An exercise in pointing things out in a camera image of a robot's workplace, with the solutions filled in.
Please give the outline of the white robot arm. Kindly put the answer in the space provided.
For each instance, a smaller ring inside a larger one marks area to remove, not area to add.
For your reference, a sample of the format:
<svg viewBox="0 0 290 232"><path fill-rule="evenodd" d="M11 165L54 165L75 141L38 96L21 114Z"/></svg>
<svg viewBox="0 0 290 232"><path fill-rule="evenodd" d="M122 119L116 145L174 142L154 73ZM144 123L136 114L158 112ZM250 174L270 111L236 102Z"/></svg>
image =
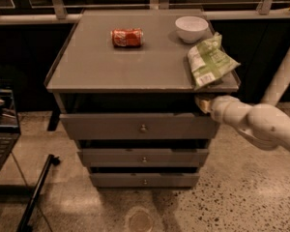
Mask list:
<svg viewBox="0 0 290 232"><path fill-rule="evenodd" d="M290 46L260 103L249 105L228 95L198 95L195 102L214 121L232 127L255 147L271 151L281 146L290 152L290 117L276 107L289 85Z"/></svg>

